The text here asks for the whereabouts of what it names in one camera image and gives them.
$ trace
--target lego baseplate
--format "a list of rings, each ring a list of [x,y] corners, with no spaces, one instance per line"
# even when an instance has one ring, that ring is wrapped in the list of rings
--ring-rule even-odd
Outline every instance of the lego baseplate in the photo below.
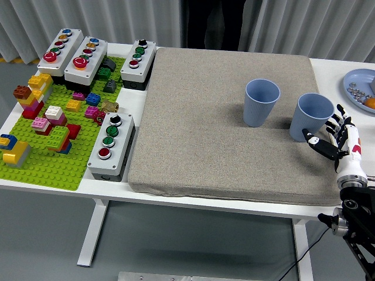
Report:
[[[102,101],[116,102],[122,87],[120,70],[125,59],[110,56],[108,58],[117,65],[108,79],[116,81],[116,91],[113,94],[103,92],[108,80],[93,80],[91,92],[100,95]],[[73,91],[67,90],[64,85],[53,84],[53,92],[38,115],[42,116],[50,105],[54,105],[63,109],[68,124],[81,125],[77,138],[71,140],[70,152],[64,155],[47,150],[48,136],[37,135],[31,127],[32,120],[21,116],[10,134],[15,135],[20,141],[28,142],[32,147],[31,151],[20,169],[7,166],[2,161],[2,152],[0,152],[0,178],[57,189],[72,191],[78,189],[100,127],[92,119],[84,116],[88,104],[82,102],[79,112],[70,112],[65,109],[68,101],[72,99],[72,94]]]

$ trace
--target red button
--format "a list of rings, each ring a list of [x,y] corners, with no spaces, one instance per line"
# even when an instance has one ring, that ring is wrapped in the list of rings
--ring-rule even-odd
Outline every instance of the red button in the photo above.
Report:
[[[82,53],[88,57],[91,57],[93,55],[93,51],[91,51],[90,49],[84,49]]]
[[[73,59],[73,64],[77,68],[85,68],[87,63],[88,61],[83,57],[76,57],[75,59]]]
[[[44,58],[45,61],[47,61],[49,63],[52,63],[56,60],[57,55],[54,52],[47,52],[47,53],[44,54],[43,58]]]
[[[62,49],[62,48],[64,48],[64,42],[57,41],[57,42],[54,43],[54,46],[59,48],[59,49]]]
[[[136,60],[132,60],[129,62],[130,68],[137,68],[139,66],[139,63]]]
[[[99,158],[102,160],[106,160],[109,157],[111,157],[111,151],[109,148],[101,148],[98,154],[99,154]]]

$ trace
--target black pants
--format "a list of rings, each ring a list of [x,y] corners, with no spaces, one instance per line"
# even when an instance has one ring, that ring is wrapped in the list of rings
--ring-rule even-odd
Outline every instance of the black pants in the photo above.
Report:
[[[225,25],[222,50],[238,50],[245,2],[246,0],[221,0]],[[207,30],[207,19],[215,3],[217,0],[189,0],[188,48],[206,48],[204,37]]]

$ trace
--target fabric mat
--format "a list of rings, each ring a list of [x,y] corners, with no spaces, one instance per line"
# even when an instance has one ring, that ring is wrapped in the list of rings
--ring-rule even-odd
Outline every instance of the fabric mat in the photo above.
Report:
[[[245,86],[256,78],[278,84],[281,98],[263,126],[250,128]],[[339,204],[333,162],[289,136],[306,92],[318,86],[304,56],[160,48],[129,185],[160,196]]]

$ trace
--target gray floor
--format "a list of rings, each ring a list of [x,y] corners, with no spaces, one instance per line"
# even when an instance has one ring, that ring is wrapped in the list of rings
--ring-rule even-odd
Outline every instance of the gray floor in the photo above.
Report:
[[[0,124],[35,65],[0,63]],[[111,202],[91,268],[76,266],[94,201],[0,190],[0,280],[117,280],[120,271],[278,280],[295,261],[291,220]],[[309,222],[313,243],[324,231]],[[341,238],[311,250],[315,280],[364,280]],[[297,280],[296,270],[284,280]]]

